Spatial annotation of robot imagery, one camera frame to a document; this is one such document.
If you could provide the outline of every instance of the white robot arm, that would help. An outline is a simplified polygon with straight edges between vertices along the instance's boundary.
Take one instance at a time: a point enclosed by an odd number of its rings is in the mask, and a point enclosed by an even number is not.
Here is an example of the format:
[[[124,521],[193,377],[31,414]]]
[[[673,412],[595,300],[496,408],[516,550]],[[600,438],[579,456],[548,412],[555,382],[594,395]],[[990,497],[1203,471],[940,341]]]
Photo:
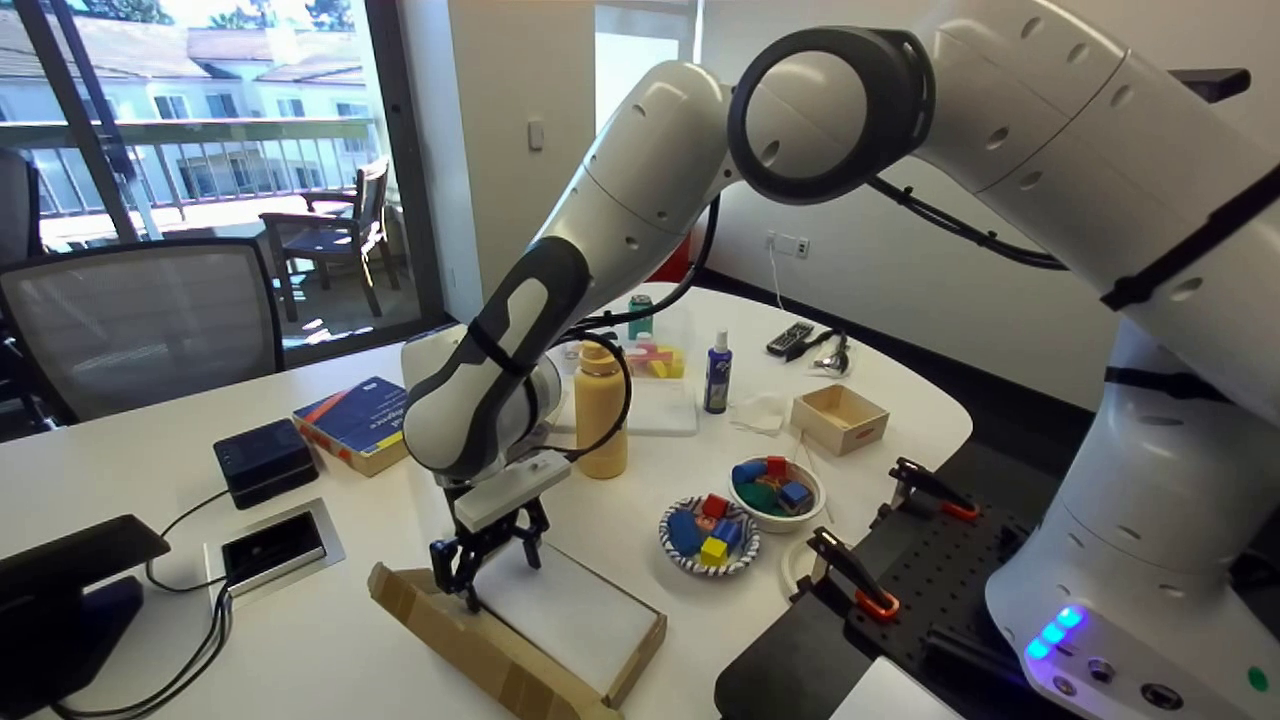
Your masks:
[[[990,580],[1028,683],[1081,714],[1280,714],[1262,691],[1280,649],[1223,580],[1280,500],[1278,155],[1049,0],[937,15],[783,34],[731,91],[690,64],[641,79],[468,333],[405,346],[409,447],[451,500],[505,489],[494,471],[555,382],[541,350],[641,283],[730,181],[822,203],[922,155],[1125,313],[1095,426]],[[473,533],[508,538],[541,489]],[[1057,614],[1081,620],[1071,652]]]

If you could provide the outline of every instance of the bowl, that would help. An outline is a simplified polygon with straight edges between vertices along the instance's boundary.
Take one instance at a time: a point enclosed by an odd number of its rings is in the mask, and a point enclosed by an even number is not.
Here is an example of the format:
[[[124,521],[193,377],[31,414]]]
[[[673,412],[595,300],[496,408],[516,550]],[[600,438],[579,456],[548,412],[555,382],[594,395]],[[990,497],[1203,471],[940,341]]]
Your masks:
[[[827,489],[790,456],[754,456],[731,469],[731,500],[772,535],[800,533],[827,504]]]
[[[659,542],[684,573],[725,580],[761,557],[761,526],[725,497],[690,497],[665,515]]]

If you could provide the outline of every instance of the office chair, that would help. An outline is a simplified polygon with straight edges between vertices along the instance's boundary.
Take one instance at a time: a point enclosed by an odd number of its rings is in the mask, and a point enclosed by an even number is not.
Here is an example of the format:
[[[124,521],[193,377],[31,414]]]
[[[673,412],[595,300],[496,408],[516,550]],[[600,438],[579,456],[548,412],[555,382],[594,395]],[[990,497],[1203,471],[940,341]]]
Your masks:
[[[375,287],[373,287],[373,253],[379,253],[387,281],[396,287],[387,231],[379,222],[387,196],[387,164],[358,168],[358,192],[304,192],[307,210],[263,210],[267,242],[277,253],[277,272],[285,283],[285,316],[298,321],[293,260],[314,260],[319,287],[328,283],[328,265],[358,265],[360,287],[368,300],[373,321],[386,316]]]
[[[39,242],[39,172],[22,151],[0,149],[0,269],[45,255]],[[12,328],[0,313],[0,414],[35,426],[35,393],[26,360],[12,346]]]
[[[45,255],[39,172],[22,151],[0,149],[0,269]]]
[[[0,272],[39,388],[94,418],[280,366],[263,260],[236,238],[124,242]]]

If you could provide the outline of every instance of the tree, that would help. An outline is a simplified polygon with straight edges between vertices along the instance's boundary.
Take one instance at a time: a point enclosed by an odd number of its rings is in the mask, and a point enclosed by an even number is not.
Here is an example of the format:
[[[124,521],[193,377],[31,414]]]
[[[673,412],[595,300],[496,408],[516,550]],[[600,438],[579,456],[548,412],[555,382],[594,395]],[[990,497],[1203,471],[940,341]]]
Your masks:
[[[307,15],[319,30],[351,30],[351,0],[314,0]]]
[[[218,10],[207,15],[207,27],[219,27],[219,30],[267,30],[277,27],[277,7],[272,0],[249,0],[249,7],[231,7],[231,10]]]
[[[72,15],[102,15],[102,20],[124,20],[124,22],[172,22],[164,10],[164,0],[66,0]]]

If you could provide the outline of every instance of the wooden box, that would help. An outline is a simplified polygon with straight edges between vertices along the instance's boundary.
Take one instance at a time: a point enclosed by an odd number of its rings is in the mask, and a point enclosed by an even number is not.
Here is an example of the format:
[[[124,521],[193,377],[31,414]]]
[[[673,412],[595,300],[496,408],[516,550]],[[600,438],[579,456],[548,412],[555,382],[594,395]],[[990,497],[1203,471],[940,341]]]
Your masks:
[[[804,442],[833,456],[858,452],[884,437],[889,412],[867,395],[827,382],[792,405],[792,426]]]

